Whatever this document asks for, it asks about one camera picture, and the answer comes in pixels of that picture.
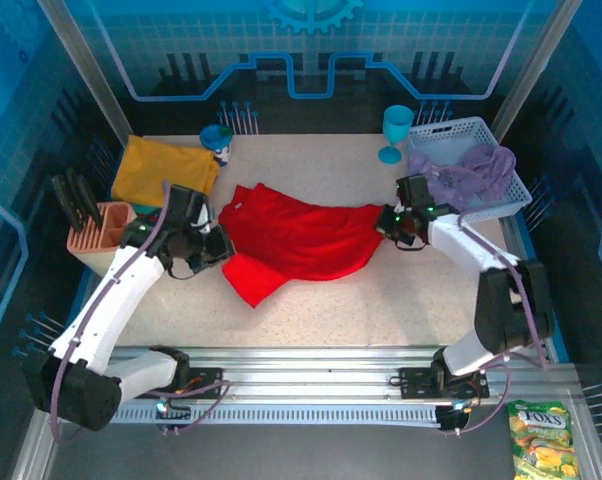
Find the pink and beige knife block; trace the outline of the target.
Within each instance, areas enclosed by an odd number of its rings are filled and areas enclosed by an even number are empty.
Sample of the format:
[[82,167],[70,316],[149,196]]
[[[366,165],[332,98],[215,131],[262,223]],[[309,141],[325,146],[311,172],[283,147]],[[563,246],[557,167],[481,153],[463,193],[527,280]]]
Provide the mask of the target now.
[[127,202],[99,202],[102,226],[98,227],[89,218],[84,229],[77,233],[69,230],[66,249],[99,277],[103,277],[120,246],[125,227],[136,218],[131,204]]

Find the folded yellow t-shirt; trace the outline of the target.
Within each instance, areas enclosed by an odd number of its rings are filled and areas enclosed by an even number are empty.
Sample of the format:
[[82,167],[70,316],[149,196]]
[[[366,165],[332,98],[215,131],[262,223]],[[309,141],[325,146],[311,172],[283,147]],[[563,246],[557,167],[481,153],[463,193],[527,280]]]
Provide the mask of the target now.
[[204,148],[174,146],[131,135],[111,197],[131,204],[161,207],[164,180],[209,195],[219,170],[213,154]]

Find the blue plastic goblet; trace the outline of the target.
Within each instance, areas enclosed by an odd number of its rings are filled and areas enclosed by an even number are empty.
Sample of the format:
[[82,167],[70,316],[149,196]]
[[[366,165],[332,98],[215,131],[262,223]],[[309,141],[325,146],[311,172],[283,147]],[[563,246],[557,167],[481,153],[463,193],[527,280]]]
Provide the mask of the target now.
[[392,105],[384,111],[382,133],[388,145],[378,152],[382,163],[393,165],[401,161],[402,154],[397,145],[407,138],[413,119],[413,111],[404,105]]

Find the purple t-shirt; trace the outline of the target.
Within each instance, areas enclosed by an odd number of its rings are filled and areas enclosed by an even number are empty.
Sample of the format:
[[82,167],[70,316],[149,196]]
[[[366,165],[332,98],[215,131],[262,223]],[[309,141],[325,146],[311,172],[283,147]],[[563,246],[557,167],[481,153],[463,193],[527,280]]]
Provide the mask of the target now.
[[479,144],[468,149],[459,163],[435,164],[421,150],[408,154],[408,175],[423,175],[436,204],[449,204],[460,212],[477,197],[492,204],[502,200],[515,171],[514,153],[502,146]]

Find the white plastic basket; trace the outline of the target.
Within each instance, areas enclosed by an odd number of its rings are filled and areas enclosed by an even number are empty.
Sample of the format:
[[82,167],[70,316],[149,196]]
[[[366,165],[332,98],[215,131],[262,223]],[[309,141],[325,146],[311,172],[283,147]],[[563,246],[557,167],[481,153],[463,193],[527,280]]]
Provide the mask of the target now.
[[[406,155],[414,151],[425,153],[436,166],[460,165],[462,156],[472,147],[499,147],[494,135],[480,117],[467,117],[412,127],[409,131]],[[468,223],[499,219],[517,214],[532,202],[532,196],[516,171],[503,197],[483,200],[471,197]]]

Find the white cup with blue lid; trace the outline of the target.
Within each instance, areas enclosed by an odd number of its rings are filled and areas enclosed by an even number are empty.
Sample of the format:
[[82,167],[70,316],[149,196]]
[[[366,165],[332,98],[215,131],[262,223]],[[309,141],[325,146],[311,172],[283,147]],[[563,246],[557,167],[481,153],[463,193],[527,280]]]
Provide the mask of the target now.
[[217,163],[221,167],[225,167],[230,161],[233,136],[234,133],[230,127],[211,124],[201,130],[199,139],[201,144],[212,152]]

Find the green Fox's candy bag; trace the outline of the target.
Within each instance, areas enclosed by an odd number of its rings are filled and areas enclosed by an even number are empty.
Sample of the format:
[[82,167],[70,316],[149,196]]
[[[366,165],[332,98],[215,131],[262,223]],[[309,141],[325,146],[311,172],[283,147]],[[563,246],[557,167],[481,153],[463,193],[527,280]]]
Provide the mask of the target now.
[[572,418],[560,402],[508,403],[513,480],[581,480]]

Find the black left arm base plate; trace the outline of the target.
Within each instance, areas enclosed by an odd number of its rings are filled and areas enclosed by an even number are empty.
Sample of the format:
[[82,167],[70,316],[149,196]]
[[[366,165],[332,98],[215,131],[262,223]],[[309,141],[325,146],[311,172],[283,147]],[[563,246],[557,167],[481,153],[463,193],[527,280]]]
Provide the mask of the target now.
[[222,393],[223,387],[218,383],[224,379],[224,370],[218,367],[191,367],[190,368],[190,384],[186,391],[200,390],[209,385],[214,385],[214,388],[207,390],[191,397],[192,400],[216,400]]

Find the aluminium rail frame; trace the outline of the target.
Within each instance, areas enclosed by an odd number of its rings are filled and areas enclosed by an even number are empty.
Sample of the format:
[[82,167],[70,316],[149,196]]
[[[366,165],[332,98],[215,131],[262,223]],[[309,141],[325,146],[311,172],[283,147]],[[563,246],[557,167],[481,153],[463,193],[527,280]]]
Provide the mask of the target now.
[[[435,283],[444,280],[444,273],[451,272],[450,260],[433,260],[433,255],[427,253],[430,260],[426,262],[427,274],[417,273],[417,267],[411,265],[399,268],[399,280],[393,280],[393,286],[400,296],[405,296],[412,303],[421,301],[420,290],[416,283],[408,285],[408,280],[420,283],[425,280],[426,286],[433,287]],[[145,295],[132,314],[132,324],[150,327],[150,320],[168,331],[173,327],[192,328],[199,325],[204,314],[195,313],[192,300],[194,294],[205,293],[204,288],[212,285],[212,280],[220,280],[220,274],[204,274],[208,283],[196,283],[188,287],[188,293],[178,294],[175,299],[181,306],[166,307],[162,313],[150,303],[159,299],[160,290],[167,286],[167,274],[158,280]],[[477,281],[468,273],[468,285],[437,291],[434,287],[435,317],[446,320],[451,326],[457,325],[456,320],[460,313],[453,306],[464,301],[472,302],[475,306],[477,295]],[[406,307],[403,316],[414,326],[413,320],[425,320],[425,304],[421,310],[410,304]],[[554,340],[543,340],[544,360],[558,361],[558,349]],[[111,355],[110,361],[118,363],[130,360],[144,354],[149,347],[142,346],[117,347]],[[441,406],[456,404],[463,400],[436,400],[436,399],[400,399],[399,393],[390,393],[387,383],[390,371],[399,367],[427,368],[435,355],[436,346],[428,345],[390,345],[390,346],[284,346],[284,347],[192,347],[178,345],[177,348],[190,355],[195,366],[219,367],[225,372],[227,381],[232,383],[226,400],[228,404],[274,404],[274,405],[427,405]],[[582,479],[602,480],[602,439],[595,428],[594,417],[586,412],[585,387],[580,383],[578,369],[569,363],[548,364],[547,369],[537,367],[539,360],[535,360],[532,350],[519,350],[507,356],[510,359],[509,395],[513,397],[532,400],[550,401],[557,400],[566,403],[572,413],[579,465],[583,467]],[[22,445],[18,467],[15,467],[13,479],[20,480],[52,480],[55,469],[61,464],[61,443],[54,440],[50,427],[49,414],[42,413],[39,409],[33,414],[32,422]],[[97,480],[97,466],[102,464],[102,458],[97,457],[95,449],[88,449],[87,463],[78,463],[78,457],[72,457],[75,463],[68,464],[64,480]]]

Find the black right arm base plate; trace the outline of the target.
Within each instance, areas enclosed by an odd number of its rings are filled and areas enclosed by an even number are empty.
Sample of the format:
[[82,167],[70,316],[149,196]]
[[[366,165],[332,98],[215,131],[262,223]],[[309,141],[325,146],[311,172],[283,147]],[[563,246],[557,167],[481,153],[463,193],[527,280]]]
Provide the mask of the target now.
[[439,368],[401,368],[399,387],[402,399],[487,399],[487,378],[479,371],[454,376]]

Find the aluminium frame post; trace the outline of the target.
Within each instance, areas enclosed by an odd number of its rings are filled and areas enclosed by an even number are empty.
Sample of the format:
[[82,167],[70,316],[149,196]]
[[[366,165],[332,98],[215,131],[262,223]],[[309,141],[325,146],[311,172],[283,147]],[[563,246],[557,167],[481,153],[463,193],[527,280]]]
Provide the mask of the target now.
[[528,55],[491,125],[491,131],[499,143],[505,138],[533,87],[545,71],[582,1],[556,0],[555,7],[537,43]]
[[37,3],[118,141],[125,147],[133,130],[65,2],[37,0]]

